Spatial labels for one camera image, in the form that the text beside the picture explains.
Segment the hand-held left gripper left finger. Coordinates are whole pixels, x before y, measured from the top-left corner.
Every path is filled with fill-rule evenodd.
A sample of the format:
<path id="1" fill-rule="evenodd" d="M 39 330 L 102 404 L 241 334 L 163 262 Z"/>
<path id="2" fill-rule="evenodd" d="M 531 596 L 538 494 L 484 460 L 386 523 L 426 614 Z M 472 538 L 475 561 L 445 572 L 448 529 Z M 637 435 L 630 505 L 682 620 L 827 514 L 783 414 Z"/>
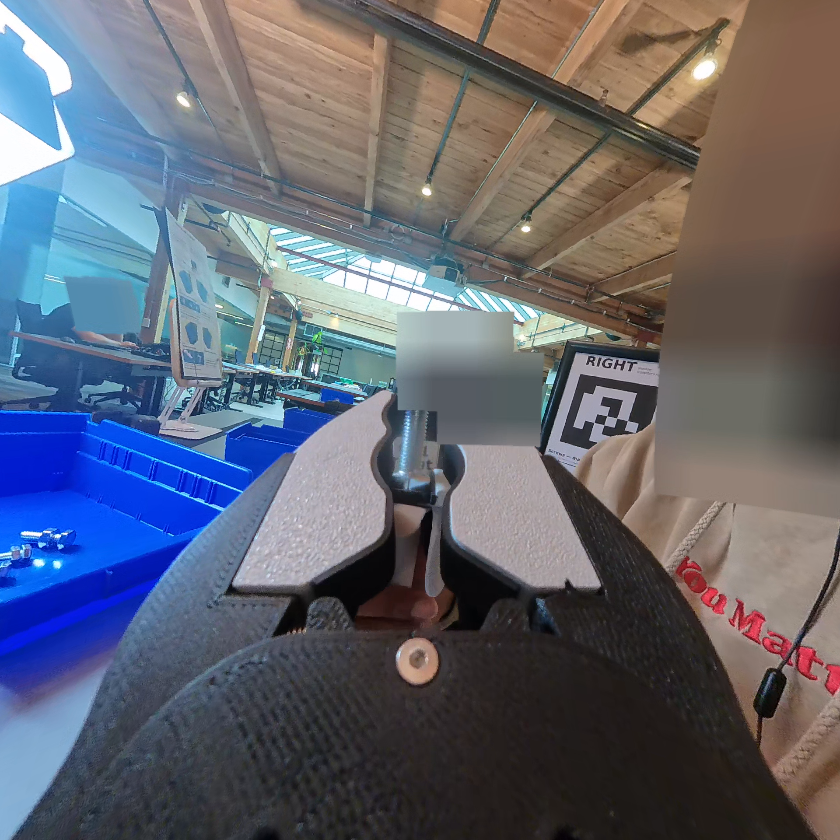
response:
<path id="1" fill-rule="evenodd" d="M 389 584 L 393 498 L 377 459 L 391 440 L 393 401 L 379 392 L 301 444 L 233 579 L 236 592 L 367 602 Z"/>

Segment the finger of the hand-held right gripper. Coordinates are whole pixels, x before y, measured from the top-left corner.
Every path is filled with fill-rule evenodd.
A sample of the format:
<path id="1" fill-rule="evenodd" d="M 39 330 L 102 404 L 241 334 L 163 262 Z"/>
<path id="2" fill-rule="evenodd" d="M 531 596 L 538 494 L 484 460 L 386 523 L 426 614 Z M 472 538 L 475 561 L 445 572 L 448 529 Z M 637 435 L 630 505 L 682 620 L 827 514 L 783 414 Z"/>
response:
<path id="1" fill-rule="evenodd" d="M 444 473 L 429 473 L 428 477 L 430 486 L 432 527 L 427 546 L 425 592 L 427 595 L 437 598 L 445 589 L 445 582 L 441 572 L 440 558 L 445 519 L 445 502 L 450 490 L 450 484 Z"/>

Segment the person's beige hoodie torso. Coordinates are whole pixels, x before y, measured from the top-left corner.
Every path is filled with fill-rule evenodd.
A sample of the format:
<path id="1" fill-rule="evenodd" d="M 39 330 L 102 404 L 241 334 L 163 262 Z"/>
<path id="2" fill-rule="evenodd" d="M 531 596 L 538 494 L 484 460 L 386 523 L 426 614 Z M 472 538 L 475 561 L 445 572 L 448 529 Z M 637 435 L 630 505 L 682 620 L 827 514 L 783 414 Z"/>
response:
<path id="1" fill-rule="evenodd" d="M 655 490 L 655 426 L 609 437 L 581 460 L 578 480 L 648 547 L 703 625 L 725 666 L 752 734 L 765 673 L 788 655 L 822 589 L 838 521 Z M 839 687 L 838 577 L 784 668 L 787 679 L 760 748 L 771 770 Z M 820 838 L 839 837 L 838 775 L 793 803 Z"/>

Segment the silver threaded bolt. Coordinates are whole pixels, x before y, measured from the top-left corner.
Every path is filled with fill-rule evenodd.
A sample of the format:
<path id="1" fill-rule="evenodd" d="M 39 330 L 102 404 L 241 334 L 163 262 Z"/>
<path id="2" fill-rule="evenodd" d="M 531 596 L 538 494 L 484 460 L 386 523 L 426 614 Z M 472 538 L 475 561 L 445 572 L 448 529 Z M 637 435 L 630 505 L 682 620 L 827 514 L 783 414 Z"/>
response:
<path id="1" fill-rule="evenodd" d="M 429 412 L 409 410 L 404 414 L 400 454 L 393 474 L 395 487 L 406 492 L 430 493 L 434 470 L 424 456 Z"/>

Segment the cardboard sign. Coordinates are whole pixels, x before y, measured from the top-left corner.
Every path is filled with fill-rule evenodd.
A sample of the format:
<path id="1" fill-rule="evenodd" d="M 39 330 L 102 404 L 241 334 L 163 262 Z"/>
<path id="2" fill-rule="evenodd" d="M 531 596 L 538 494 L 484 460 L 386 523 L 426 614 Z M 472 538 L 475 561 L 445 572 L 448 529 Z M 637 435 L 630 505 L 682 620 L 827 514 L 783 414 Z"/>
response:
<path id="1" fill-rule="evenodd" d="M 159 214 L 172 269 L 175 298 L 170 303 L 171 376 L 175 389 L 159 415 L 163 436 L 203 440 L 212 428 L 191 417 L 207 391 L 224 385 L 221 334 L 213 277 L 203 244 L 164 208 Z"/>

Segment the black white banner stand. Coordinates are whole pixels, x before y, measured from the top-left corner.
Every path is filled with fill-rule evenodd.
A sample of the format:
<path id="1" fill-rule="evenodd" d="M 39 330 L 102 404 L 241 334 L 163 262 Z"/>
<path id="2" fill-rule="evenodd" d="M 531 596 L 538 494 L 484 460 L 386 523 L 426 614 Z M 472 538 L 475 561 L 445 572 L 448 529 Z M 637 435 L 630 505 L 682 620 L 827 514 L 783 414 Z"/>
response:
<path id="1" fill-rule="evenodd" d="M 573 472 L 601 441 L 644 430 L 655 419 L 658 361 L 657 350 L 567 342 L 549 377 L 540 453 Z"/>

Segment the wooden desk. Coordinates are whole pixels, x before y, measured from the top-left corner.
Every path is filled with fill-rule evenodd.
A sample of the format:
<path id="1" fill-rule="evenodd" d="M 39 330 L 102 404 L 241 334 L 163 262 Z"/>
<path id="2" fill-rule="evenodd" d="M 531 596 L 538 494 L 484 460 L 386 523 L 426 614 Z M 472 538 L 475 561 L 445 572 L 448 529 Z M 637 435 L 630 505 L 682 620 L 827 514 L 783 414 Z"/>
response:
<path id="1" fill-rule="evenodd" d="M 91 402 L 82 399 L 88 385 L 115 382 L 121 386 L 116 396 L 133 404 L 139 413 L 159 415 L 165 385 L 172 378 L 168 360 L 146 358 L 134 350 L 75 343 L 44 335 L 11 331 L 9 338 L 23 343 L 13 372 L 21 382 L 34 382 L 54 388 L 51 397 L 39 398 L 60 412 L 93 411 Z"/>

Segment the cluster of bolts with nuts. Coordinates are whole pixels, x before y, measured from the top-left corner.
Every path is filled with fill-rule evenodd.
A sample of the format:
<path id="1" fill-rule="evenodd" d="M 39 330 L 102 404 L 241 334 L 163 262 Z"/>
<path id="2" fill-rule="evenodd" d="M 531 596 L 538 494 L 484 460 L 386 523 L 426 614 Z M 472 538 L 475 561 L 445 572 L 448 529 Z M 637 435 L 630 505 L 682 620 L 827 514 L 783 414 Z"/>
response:
<path id="1" fill-rule="evenodd" d="M 76 543 L 77 531 L 46 528 L 41 531 L 21 531 L 19 542 L 5 552 L 1 552 L 1 576 L 9 575 L 10 570 L 34 566 L 42 567 L 45 562 L 34 551 L 59 552 L 67 550 Z"/>

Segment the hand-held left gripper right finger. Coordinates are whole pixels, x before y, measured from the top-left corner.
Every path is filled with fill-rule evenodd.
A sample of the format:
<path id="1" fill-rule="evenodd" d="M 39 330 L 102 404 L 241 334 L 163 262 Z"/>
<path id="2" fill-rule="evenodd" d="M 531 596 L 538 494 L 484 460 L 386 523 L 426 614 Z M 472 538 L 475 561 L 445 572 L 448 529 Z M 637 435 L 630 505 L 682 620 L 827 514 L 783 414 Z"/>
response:
<path id="1" fill-rule="evenodd" d="M 533 447 L 444 447 L 442 571 L 462 596 L 594 594 L 602 581 Z"/>

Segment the person's right hand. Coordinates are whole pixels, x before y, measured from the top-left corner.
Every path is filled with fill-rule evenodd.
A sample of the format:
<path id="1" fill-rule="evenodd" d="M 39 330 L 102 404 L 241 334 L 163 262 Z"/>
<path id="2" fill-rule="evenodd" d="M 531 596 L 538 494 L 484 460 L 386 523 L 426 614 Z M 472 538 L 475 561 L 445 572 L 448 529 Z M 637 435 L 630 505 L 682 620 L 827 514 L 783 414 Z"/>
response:
<path id="1" fill-rule="evenodd" d="M 430 510 L 394 506 L 395 573 L 384 590 L 359 608 L 354 619 L 358 630 L 443 629 L 458 621 L 457 602 L 450 590 L 443 589 L 436 596 L 427 592 L 427 550 L 432 525 Z"/>

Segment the ceiling projector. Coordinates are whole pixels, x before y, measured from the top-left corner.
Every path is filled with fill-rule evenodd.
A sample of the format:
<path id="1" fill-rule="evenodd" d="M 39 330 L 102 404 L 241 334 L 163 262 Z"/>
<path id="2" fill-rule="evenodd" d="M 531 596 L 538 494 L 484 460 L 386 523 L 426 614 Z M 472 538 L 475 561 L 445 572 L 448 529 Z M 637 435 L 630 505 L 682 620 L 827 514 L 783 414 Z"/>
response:
<path id="1" fill-rule="evenodd" d="M 423 289 L 457 299 L 466 288 L 466 269 L 451 255 L 436 256 L 427 269 Z"/>

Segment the studio softbox light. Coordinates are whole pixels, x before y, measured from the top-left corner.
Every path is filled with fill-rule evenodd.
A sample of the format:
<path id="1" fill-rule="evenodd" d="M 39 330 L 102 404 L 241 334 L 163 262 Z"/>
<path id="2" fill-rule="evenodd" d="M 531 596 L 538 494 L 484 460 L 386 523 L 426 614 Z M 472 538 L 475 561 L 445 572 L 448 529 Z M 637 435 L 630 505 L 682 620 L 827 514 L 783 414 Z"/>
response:
<path id="1" fill-rule="evenodd" d="M 57 108 L 70 91 L 65 60 L 7 5 L 1 4 L 1 186 L 75 153 Z"/>

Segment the beige hoodie drawstring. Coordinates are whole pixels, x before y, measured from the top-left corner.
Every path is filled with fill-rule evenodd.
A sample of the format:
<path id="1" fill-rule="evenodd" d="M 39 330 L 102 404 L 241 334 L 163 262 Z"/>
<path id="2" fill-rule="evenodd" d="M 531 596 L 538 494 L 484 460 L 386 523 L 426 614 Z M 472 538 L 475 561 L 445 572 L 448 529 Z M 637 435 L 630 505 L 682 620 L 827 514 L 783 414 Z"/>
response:
<path id="1" fill-rule="evenodd" d="M 795 745 L 773 767 L 773 776 L 794 800 L 838 775 L 839 694 L 819 712 Z"/>

